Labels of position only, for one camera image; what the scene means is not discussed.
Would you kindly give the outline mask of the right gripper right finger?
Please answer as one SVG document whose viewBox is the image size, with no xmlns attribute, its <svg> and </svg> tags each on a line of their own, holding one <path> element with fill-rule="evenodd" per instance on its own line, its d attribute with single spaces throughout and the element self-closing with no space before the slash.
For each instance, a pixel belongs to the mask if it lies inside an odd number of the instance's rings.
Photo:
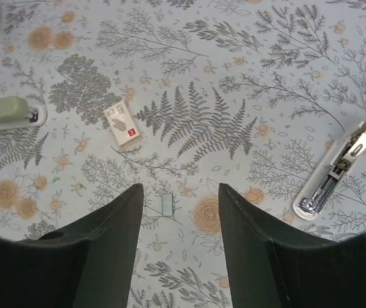
<svg viewBox="0 0 366 308">
<path fill-rule="evenodd" d="M 366 232 L 335 242 L 298 230 L 219 186 L 234 307 L 366 307 Z"/>
</svg>

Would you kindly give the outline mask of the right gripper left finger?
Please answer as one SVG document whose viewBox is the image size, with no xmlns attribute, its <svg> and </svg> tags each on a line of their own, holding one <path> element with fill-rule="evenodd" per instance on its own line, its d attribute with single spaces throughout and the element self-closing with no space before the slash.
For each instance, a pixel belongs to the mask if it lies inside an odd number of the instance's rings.
<svg viewBox="0 0 366 308">
<path fill-rule="evenodd" d="M 135 184 L 39 239 L 0 238 L 0 307 L 125 307 L 143 200 Z"/>
</svg>

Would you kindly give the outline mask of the small staple strip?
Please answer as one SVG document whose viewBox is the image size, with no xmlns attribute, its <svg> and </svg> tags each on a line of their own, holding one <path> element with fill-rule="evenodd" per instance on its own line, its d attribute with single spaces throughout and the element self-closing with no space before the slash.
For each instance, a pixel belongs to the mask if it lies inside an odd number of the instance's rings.
<svg viewBox="0 0 366 308">
<path fill-rule="evenodd" d="M 162 214 L 163 216 L 173 216 L 173 195 L 163 194 L 162 195 Z"/>
</svg>

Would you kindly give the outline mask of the green stapler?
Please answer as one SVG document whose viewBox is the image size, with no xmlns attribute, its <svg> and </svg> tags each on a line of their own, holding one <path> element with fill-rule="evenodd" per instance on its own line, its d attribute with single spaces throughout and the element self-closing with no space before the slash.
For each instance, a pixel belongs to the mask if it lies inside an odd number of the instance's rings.
<svg viewBox="0 0 366 308">
<path fill-rule="evenodd" d="M 47 107 L 17 96 L 0 98 L 0 130 L 35 128 L 45 124 Z"/>
</svg>

